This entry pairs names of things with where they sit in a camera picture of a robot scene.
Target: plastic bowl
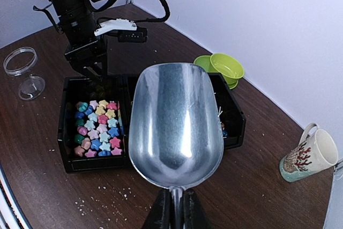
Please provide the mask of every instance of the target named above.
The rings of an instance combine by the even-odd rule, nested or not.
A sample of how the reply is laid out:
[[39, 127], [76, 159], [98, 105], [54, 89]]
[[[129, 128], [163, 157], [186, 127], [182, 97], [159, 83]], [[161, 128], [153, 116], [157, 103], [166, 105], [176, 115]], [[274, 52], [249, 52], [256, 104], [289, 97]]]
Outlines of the plastic bowl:
[[193, 64], [196, 64], [203, 68], [206, 72], [217, 72], [214, 67], [211, 65], [210, 61], [211, 56], [198, 56]]
[[236, 86], [238, 80], [244, 76], [243, 66], [231, 56], [213, 54], [210, 58], [210, 62], [215, 71], [223, 75], [229, 87]]

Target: scoop handle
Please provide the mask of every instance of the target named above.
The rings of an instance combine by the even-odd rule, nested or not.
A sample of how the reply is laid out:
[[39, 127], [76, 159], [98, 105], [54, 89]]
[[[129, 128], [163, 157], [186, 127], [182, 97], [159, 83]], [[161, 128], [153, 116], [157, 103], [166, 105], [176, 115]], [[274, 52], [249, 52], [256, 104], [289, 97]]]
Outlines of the scoop handle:
[[171, 191], [171, 197], [174, 204], [174, 215], [171, 220], [171, 227], [173, 229], [183, 229], [184, 217], [183, 217], [183, 189], [173, 188]]

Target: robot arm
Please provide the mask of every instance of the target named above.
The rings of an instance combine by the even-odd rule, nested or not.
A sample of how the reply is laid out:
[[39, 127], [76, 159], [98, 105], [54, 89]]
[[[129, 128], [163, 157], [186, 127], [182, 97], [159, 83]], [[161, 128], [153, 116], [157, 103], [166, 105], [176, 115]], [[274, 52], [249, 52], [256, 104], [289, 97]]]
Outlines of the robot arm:
[[[59, 33], [65, 33], [69, 46], [65, 52], [65, 58], [72, 68], [80, 74], [92, 79], [97, 83], [104, 83], [107, 76], [107, 42], [105, 35], [118, 37], [119, 42], [144, 43], [147, 41], [147, 30], [138, 27], [134, 22], [127, 20], [113, 20], [103, 17], [105, 20], [99, 23], [94, 19], [95, 12], [101, 12], [111, 7], [117, 0], [107, 0], [106, 4], [95, 9], [90, 0], [49, 0], [51, 4], [44, 9], [34, 6], [35, 11], [44, 12], [55, 29]], [[166, 16], [159, 20], [137, 21], [165, 21], [170, 12], [165, 0], [161, 0], [166, 9]], [[59, 18], [56, 24], [47, 10], [53, 5]]]

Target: mug handle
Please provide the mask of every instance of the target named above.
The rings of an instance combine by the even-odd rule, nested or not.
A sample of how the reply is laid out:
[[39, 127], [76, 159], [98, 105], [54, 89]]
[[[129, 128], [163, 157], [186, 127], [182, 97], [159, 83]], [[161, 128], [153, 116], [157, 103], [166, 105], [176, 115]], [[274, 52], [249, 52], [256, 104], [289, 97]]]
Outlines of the mug handle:
[[304, 140], [307, 139], [307, 136], [308, 136], [310, 130], [312, 130], [312, 128], [314, 128], [314, 127], [317, 127], [317, 129], [320, 128], [319, 125], [317, 125], [316, 123], [310, 123], [308, 126], [306, 126], [304, 132], [303, 132], [302, 135], [301, 135], [301, 138], [300, 138], [300, 141], [299, 141], [299, 145], [300, 145], [301, 143], [303, 143]]

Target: yellow star candy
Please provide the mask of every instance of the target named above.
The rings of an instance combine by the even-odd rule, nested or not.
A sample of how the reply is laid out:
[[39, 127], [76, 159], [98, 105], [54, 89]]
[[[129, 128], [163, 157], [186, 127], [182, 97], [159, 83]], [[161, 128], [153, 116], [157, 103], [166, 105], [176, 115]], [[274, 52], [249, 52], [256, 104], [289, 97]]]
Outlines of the yellow star candy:
[[101, 100], [100, 102], [99, 102], [99, 107], [103, 107], [103, 108], [107, 108], [107, 106], [108, 106], [108, 102], [107, 101], [105, 101], [105, 100]]
[[107, 110], [105, 116], [107, 116], [109, 119], [113, 118], [113, 117], [116, 117], [116, 114], [114, 113], [114, 110]]
[[95, 113], [96, 113], [97, 115], [103, 115], [104, 113], [106, 113], [106, 111], [103, 110], [102, 107], [97, 107]]

